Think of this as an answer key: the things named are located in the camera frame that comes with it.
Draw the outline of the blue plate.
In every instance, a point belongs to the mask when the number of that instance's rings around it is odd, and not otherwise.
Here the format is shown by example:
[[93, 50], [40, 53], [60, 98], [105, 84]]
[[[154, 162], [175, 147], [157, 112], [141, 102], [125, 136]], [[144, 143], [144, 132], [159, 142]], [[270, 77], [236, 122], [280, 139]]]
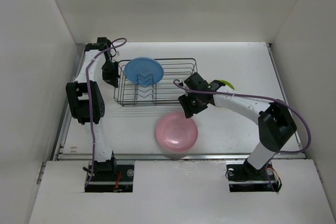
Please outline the blue plate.
[[148, 86], [156, 84], [162, 80], [164, 69], [155, 59], [137, 57], [126, 64], [124, 75], [134, 84]]

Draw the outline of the pink plate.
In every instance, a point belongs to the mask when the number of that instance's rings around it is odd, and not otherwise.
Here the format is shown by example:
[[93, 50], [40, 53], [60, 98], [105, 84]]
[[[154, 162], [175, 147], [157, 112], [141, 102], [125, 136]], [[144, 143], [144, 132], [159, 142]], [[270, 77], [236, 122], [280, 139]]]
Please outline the pink plate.
[[195, 145], [198, 127], [194, 120], [187, 119], [183, 112], [172, 112], [157, 121], [155, 138], [166, 151], [184, 153]]

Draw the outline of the grey wire dish rack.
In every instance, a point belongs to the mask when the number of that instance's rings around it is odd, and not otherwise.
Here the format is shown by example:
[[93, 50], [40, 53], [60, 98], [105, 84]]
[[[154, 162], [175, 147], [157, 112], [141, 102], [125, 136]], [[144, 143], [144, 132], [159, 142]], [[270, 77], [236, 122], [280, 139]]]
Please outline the grey wire dish rack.
[[157, 60], [164, 69], [162, 80], [156, 84], [141, 86], [129, 81], [124, 69], [129, 60], [118, 62], [119, 87], [114, 91], [114, 100], [121, 106], [155, 106], [178, 104], [178, 97], [184, 91], [173, 83], [175, 79], [184, 80], [197, 72], [194, 58], [161, 58]]

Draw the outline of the green plate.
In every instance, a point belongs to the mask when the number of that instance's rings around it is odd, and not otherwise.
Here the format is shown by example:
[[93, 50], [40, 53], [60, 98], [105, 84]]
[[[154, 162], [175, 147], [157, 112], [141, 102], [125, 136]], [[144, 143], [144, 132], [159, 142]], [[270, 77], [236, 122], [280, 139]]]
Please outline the green plate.
[[235, 87], [230, 82], [228, 82], [226, 80], [219, 80], [219, 82], [224, 83], [225, 85], [230, 87], [232, 90], [235, 90]]

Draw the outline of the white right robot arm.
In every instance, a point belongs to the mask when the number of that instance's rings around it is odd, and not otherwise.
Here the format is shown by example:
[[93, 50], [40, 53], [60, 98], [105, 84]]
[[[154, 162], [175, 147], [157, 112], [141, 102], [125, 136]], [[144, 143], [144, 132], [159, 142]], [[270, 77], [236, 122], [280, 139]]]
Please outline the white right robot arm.
[[250, 179], [262, 173], [297, 130], [288, 107], [280, 100], [239, 94], [224, 81], [207, 82], [198, 73], [184, 81], [175, 79], [173, 83], [185, 91], [178, 100], [186, 118], [199, 114], [211, 104], [229, 109], [257, 125], [259, 143], [243, 166], [244, 175]]

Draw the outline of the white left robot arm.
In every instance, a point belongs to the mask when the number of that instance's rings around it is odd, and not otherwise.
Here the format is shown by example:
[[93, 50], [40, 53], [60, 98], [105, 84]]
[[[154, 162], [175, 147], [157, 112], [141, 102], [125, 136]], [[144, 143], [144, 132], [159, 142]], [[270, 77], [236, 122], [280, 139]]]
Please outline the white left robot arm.
[[93, 162], [102, 164], [99, 174], [105, 180], [117, 176], [118, 168], [112, 164], [113, 151], [106, 140], [102, 118], [105, 103], [99, 89], [102, 80], [115, 88], [119, 85], [118, 62], [113, 60], [117, 50], [106, 37], [97, 38], [96, 43], [85, 46], [85, 59], [79, 74], [73, 82], [66, 84], [66, 95], [71, 116], [90, 135], [93, 149]]

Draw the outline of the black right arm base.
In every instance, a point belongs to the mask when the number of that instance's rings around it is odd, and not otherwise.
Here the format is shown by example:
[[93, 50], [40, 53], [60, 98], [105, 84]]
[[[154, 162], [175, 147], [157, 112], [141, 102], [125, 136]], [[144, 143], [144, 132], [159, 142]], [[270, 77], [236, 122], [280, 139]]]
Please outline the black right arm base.
[[247, 161], [226, 163], [225, 176], [231, 193], [275, 192], [282, 188], [282, 181], [278, 173], [269, 162], [257, 170]]

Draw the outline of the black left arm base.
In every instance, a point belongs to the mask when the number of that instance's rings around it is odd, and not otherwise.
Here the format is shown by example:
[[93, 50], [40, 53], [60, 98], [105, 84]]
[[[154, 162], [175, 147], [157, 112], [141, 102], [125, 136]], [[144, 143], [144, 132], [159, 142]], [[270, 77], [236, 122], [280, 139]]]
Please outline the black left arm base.
[[87, 173], [84, 190], [86, 193], [132, 193], [135, 173], [134, 163], [94, 162], [94, 174], [91, 167], [83, 167]]

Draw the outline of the white foam board panel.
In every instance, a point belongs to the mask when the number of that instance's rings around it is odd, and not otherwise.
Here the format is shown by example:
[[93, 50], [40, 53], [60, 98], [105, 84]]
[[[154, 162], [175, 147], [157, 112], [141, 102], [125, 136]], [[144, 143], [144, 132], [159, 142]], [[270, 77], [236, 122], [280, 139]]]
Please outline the white foam board panel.
[[279, 193], [232, 193], [220, 161], [137, 161], [131, 193], [86, 193], [84, 161], [48, 162], [31, 223], [334, 223], [313, 161], [275, 160]]

